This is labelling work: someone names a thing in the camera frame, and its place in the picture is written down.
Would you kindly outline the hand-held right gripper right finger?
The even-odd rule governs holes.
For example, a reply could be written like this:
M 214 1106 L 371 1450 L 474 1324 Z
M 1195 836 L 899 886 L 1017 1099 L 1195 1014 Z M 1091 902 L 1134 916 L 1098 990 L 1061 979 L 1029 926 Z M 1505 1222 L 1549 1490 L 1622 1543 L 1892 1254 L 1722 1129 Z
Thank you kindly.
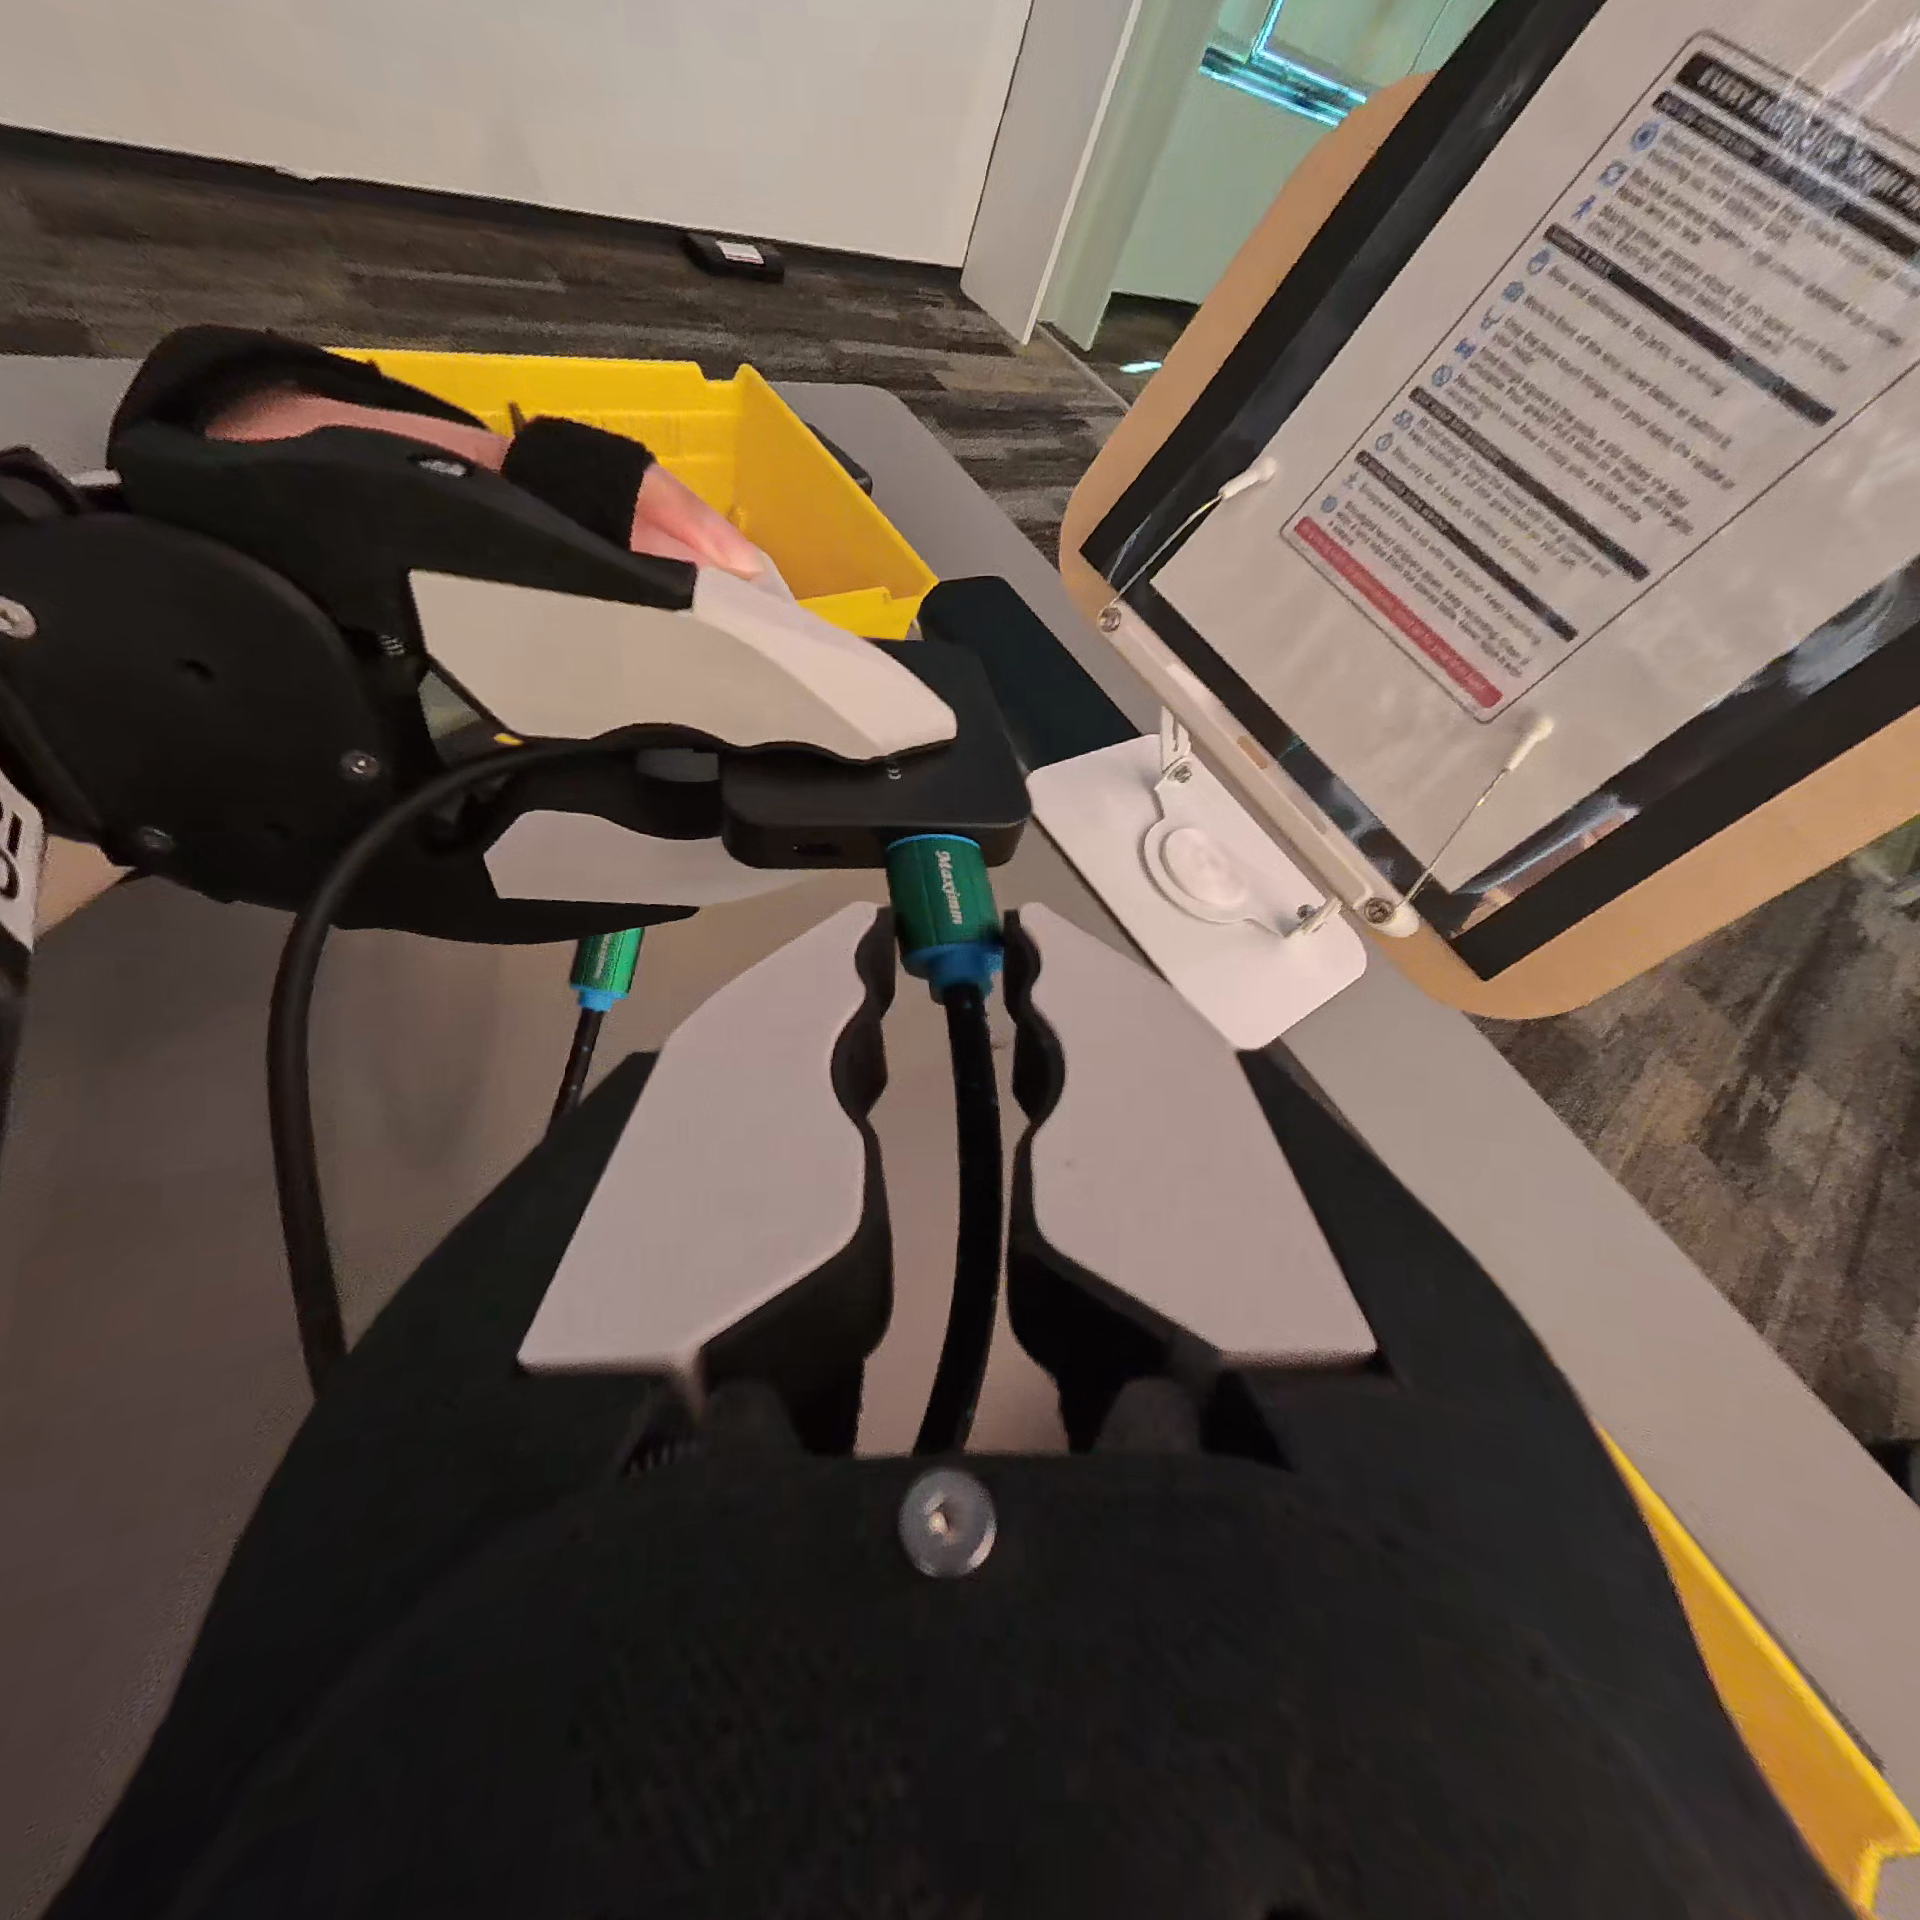
M 1044 1257 L 1228 1367 L 1345 1367 L 1378 1336 L 1232 1043 L 1048 906 L 1005 926 Z

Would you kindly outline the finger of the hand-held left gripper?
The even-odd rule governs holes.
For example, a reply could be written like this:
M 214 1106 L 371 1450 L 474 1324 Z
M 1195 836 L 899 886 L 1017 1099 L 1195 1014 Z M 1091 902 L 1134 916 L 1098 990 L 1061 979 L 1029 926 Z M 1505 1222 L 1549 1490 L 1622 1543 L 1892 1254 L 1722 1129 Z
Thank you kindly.
M 521 813 L 482 854 L 501 900 L 708 909 L 754 897 L 721 836 L 659 836 L 584 812 Z
M 439 677 L 524 740 L 668 729 L 879 763 L 958 737 L 892 647 L 731 574 L 701 567 L 682 610 L 434 570 L 408 586 Z

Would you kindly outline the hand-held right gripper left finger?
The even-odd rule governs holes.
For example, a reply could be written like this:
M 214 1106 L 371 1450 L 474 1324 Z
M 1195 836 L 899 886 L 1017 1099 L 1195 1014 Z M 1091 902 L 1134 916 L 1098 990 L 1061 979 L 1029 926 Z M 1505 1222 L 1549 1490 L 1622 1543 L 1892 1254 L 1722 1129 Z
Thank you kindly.
M 807 1377 L 878 1349 L 892 1230 L 871 1126 L 894 927 L 848 902 L 731 977 L 664 1043 L 517 1363 L 715 1380 L 724 1343 Z

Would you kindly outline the yellow plastic bin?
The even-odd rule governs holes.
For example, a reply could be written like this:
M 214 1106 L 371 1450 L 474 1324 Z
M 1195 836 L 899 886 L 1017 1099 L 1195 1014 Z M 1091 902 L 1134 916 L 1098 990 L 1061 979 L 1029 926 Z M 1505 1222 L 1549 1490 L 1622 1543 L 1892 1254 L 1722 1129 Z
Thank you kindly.
M 1918 1816 L 1661 1490 L 1608 1433 L 1601 1442 L 1665 1560 L 1702 1664 L 1762 1780 L 1849 1906 L 1877 1916 L 1887 1872 L 1918 1862 Z
M 911 637 L 938 574 L 827 440 L 749 366 L 545 354 L 344 349 L 507 433 L 567 416 L 647 443 L 752 539 L 795 599 L 865 639 Z

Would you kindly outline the black adapter hub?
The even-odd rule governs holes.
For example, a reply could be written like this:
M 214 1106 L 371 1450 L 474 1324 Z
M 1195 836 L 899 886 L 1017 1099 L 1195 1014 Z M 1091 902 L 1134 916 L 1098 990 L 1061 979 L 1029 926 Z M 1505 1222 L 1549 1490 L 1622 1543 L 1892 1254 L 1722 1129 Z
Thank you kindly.
M 761 870 L 878 870 L 892 844 L 954 833 L 1011 860 L 1029 826 L 1027 772 L 985 664 L 948 639 L 907 639 L 902 664 L 947 699 L 958 737 L 882 763 L 781 749 L 724 754 L 724 849 Z

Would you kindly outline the instruction sheet in clear holder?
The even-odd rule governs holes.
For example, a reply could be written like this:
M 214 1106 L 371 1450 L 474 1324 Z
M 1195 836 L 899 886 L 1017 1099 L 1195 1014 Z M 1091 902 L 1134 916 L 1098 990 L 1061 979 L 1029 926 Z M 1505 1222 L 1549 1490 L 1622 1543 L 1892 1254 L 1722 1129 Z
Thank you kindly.
M 1499 2 L 1152 580 L 1481 973 L 1918 704 L 1918 6 Z

